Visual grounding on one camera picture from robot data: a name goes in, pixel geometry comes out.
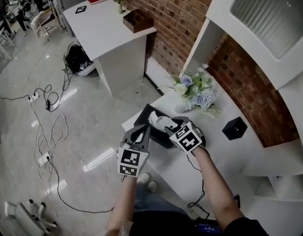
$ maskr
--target black shirt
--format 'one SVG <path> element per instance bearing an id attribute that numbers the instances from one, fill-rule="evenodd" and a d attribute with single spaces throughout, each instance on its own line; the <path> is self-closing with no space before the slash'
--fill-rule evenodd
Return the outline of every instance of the black shirt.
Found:
<path id="1" fill-rule="evenodd" d="M 199 234 L 193 221 L 181 213 L 172 211 L 135 212 L 130 236 L 169 236 L 169 235 L 204 235 Z M 232 221 L 223 235 L 232 236 L 268 236 L 257 220 L 239 218 Z"/>

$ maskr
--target flower vase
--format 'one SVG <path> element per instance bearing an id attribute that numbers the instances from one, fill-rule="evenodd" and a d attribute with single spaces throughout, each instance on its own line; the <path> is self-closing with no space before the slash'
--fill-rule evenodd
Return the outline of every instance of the flower vase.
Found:
<path id="1" fill-rule="evenodd" d="M 181 114 L 188 110 L 191 110 L 192 108 L 193 105 L 190 102 L 183 101 L 174 106 L 174 111 L 178 114 Z"/>
<path id="2" fill-rule="evenodd" d="M 118 4 L 117 11 L 119 14 L 122 14 L 123 12 L 123 6 L 120 3 Z"/>

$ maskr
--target white tissue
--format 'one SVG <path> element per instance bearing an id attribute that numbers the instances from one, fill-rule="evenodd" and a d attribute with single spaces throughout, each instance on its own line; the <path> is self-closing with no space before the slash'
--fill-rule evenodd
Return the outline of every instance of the white tissue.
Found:
<path id="1" fill-rule="evenodd" d="M 177 127 L 177 124 L 171 118 L 166 116 L 158 117 L 155 111 L 150 114 L 148 121 L 154 128 L 162 132 L 165 132 L 165 127 L 169 127 L 170 129 Z"/>

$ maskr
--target black tissue box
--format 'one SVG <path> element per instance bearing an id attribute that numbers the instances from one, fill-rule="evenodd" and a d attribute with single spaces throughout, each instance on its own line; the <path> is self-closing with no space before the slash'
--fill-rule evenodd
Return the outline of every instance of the black tissue box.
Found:
<path id="1" fill-rule="evenodd" d="M 153 126 L 151 126 L 149 124 L 148 118 L 150 116 L 150 114 L 155 111 L 157 116 L 166 116 L 168 117 L 166 114 L 162 113 L 161 111 L 159 111 L 158 109 L 150 106 L 149 104 L 147 104 L 145 106 L 145 108 L 142 110 L 141 114 L 139 115 L 139 117 L 137 118 L 137 120 L 134 123 L 134 126 L 138 126 L 138 125 L 142 125 L 142 124 L 148 124 L 151 127 L 150 130 L 150 139 L 152 139 L 153 141 L 155 141 L 156 143 L 162 145 L 165 148 L 171 148 L 173 147 L 173 143 L 170 140 L 170 137 L 167 133 L 162 132 L 156 128 L 154 128 Z M 177 128 L 175 128 L 173 131 L 178 131 L 179 130 L 179 126 Z"/>
<path id="2" fill-rule="evenodd" d="M 234 139 L 241 138 L 248 127 L 243 122 L 241 117 L 237 117 L 234 120 L 231 120 L 223 128 L 222 132 L 225 136 L 231 141 Z"/>

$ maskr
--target white table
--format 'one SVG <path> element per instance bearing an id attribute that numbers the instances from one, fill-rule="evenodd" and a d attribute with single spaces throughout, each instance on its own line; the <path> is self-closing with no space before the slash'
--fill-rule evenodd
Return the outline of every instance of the white table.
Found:
<path id="1" fill-rule="evenodd" d="M 219 89 L 219 95 L 216 99 L 216 105 L 222 109 L 222 112 L 216 119 L 211 119 L 197 110 L 177 114 L 173 107 L 179 101 L 180 96 L 175 92 L 170 92 L 151 105 L 170 117 L 187 116 L 203 131 L 207 142 L 206 147 L 212 160 L 229 185 L 233 195 L 240 195 L 241 210 L 247 211 L 252 193 L 240 174 L 240 169 L 254 153 L 264 149 L 254 130 L 222 89 Z M 134 127 L 134 122 L 139 114 L 122 124 L 125 131 Z M 244 120 L 248 128 L 242 138 L 229 141 L 222 129 L 230 120 L 238 116 Z M 201 174 L 187 161 L 185 153 L 177 148 L 166 149 L 152 140 L 149 140 L 148 151 L 150 152 L 148 163 L 156 172 L 185 202 L 195 202 L 201 194 L 202 178 Z M 195 167 L 198 167 L 196 159 L 192 155 L 189 158 Z M 199 204 L 210 212 L 211 218 L 214 218 L 206 197 Z M 195 208 L 195 212 L 199 216 L 205 217 L 205 214 L 199 209 Z"/>
<path id="2" fill-rule="evenodd" d="M 78 7 L 86 11 L 75 14 Z M 64 11 L 67 22 L 78 41 L 93 60 L 98 73 L 113 95 L 125 86 L 143 79 L 146 37 L 156 32 L 152 27 L 132 33 L 118 14 L 112 0 L 90 5 L 88 1 Z"/>

